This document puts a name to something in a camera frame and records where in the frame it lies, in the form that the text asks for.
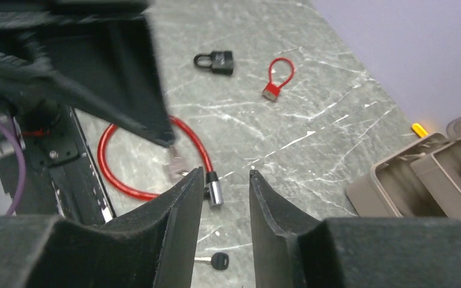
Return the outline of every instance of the gray marble surface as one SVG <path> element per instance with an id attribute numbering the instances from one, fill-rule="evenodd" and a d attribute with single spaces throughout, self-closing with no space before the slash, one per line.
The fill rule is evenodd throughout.
<path id="1" fill-rule="evenodd" d="M 230 255 L 226 271 L 196 263 L 192 287 L 255 287 L 249 213 L 249 170 L 315 218 L 356 216 L 345 187 L 382 157 L 416 139 L 410 123 L 309 1 L 157 1 L 146 14 L 155 30 L 169 110 L 199 134 L 224 189 L 225 204 L 205 203 L 197 256 Z M 201 52 L 232 50 L 232 77 L 194 68 Z M 261 97 L 268 66 L 291 59 L 296 74 L 276 103 Z M 282 63 L 274 79 L 288 75 Z M 107 123 L 80 113 L 96 152 Z M 179 134 L 191 167 L 197 152 Z M 129 185 L 167 190 L 167 151 L 118 131 L 109 162 Z M 141 204 L 107 190 L 121 215 Z"/>

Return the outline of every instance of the plastic tray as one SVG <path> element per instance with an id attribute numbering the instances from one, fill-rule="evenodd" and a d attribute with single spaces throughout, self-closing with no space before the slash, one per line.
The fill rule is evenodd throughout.
<path id="1" fill-rule="evenodd" d="M 346 189 L 362 217 L 444 216 L 410 163 L 438 149 L 445 136 L 434 133 L 376 163 Z"/>
<path id="2" fill-rule="evenodd" d="M 461 140 L 411 163 L 444 213 L 461 220 Z"/>

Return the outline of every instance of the black padlock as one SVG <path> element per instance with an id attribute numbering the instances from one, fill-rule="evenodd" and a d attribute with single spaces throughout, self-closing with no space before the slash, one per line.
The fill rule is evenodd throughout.
<path id="1" fill-rule="evenodd" d="M 193 58 L 196 67 L 210 69 L 215 74 L 232 75 L 234 72 L 234 60 L 232 51 L 212 51 L 209 54 L 197 54 Z"/>

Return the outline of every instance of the black bracket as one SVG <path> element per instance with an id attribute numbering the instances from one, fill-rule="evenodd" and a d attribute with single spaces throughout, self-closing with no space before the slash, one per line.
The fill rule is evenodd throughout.
<path id="1" fill-rule="evenodd" d="M 138 10 L 146 2 L 48 2 L 28 12 L 0 4 L 0 96 L 18 114 L 41 96 L 172 145 L 151 25 Z"/>
<path id="2" fill-rule="evenodd" d="M 33 168 L 41 170 L 65 164 L 80 156 L 74 141 L 79 133 L 73 125 L 72 117 L 72 111 L 63 107 L 59 109 L 58 120 L 54 126 L 22 133 L 26 146 L 25 155 Z"/>

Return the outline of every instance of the black key head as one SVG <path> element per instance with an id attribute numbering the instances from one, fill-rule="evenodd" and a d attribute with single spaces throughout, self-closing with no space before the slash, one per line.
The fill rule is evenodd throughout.
<path id="1" fill-rule="evenodd" d="M 211 256 L 211 266 L 216 270 L 225 270 L 229 267 L 229 255 L 224 252 L 216 252 Z"/>

